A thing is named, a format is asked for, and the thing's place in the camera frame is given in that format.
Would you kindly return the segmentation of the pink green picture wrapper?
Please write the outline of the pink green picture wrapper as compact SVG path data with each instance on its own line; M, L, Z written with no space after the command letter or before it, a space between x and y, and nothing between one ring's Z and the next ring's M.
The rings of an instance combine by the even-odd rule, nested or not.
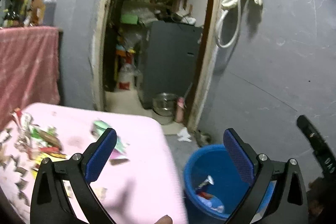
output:
M99 139L106 131L109 133L104 140L103 147L110 149L110 147L114 145L110 159L126 159L127 144L125 144L124 141L116 134L116 132L112 129L112 126L101 120L93 122L91 133L96 139Z

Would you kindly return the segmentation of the blue plastic trash bucket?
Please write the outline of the blue plastic trash bucket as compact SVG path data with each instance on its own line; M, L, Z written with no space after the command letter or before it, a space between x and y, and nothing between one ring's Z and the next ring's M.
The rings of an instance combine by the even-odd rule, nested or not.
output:
M249 187L223 144L208 145L193 153L183 175L189 223L226 223ZM269 199L264 199L251 223L263 216Z

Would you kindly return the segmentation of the pink floral table cloth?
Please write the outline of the pink floral table cloth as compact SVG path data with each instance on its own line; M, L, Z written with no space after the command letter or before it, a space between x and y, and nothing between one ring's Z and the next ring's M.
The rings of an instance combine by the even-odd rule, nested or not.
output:
M106 163L92 189L117 223L155 223L164 215L187 223L182 187L161 125L152 118L33 103L24 109L33 124L54 128L67 157L95 141L93 124L103 121L126 147L125 160ZM1 189L20 221L29 223L34 162L15 148L18 127L1 124Z

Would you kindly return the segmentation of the white paper scrap on floor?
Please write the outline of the white paper scrap on floor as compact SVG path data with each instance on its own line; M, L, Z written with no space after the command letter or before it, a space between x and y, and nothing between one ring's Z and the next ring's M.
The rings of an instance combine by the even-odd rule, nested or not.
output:
M185 141L185 142L192 142L191 135L188 132L188 129L184 127L180 130L179 133L177 133L178 141Z

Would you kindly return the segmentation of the pink bottle on floor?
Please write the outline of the pink bottle on floor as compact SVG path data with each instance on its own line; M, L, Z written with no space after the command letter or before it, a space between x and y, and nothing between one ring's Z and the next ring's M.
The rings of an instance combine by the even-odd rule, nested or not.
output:
M183 97L179 97L177 99L176 113L175 113L175 121L177 123L182 123L184 118L185 111L185 99Z

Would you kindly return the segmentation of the white red bottle on floor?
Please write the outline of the white red bottle on floor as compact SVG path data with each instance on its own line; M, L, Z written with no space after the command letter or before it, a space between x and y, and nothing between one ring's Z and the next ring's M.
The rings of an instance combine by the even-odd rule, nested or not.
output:
M117 87L120 90L133 90L134 89L134 65L125 63L119 73Z

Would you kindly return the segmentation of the metal pot on floor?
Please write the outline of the metal pot on floor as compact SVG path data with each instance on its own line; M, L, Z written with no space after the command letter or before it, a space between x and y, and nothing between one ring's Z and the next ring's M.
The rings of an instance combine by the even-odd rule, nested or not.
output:
M173 93L160 93L153 98L153 110L160 116L175 115L178 96Z

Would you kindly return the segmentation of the red pink hanging cloth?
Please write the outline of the red pink hanging cloth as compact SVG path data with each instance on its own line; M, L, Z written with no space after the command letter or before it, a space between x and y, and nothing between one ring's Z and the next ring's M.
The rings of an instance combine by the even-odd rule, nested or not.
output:
M16 108L60 102L59 29L1 29L1 129Z

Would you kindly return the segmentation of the dark grey cabinet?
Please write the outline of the dark grey cabinet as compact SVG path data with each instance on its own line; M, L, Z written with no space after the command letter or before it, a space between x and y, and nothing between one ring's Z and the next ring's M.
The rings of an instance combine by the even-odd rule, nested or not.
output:
M190 87L199 53L200 27L153 22L142 42L137 80L138 98L144 109L161 93L183 97Z

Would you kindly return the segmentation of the large soy sauce jug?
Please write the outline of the large soy sauce jug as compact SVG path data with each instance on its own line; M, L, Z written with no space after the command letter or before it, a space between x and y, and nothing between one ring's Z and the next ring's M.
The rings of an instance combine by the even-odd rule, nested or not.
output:
M57 0L43 0L43 3L45 5L43 25L54 26L54 18L55 18Z

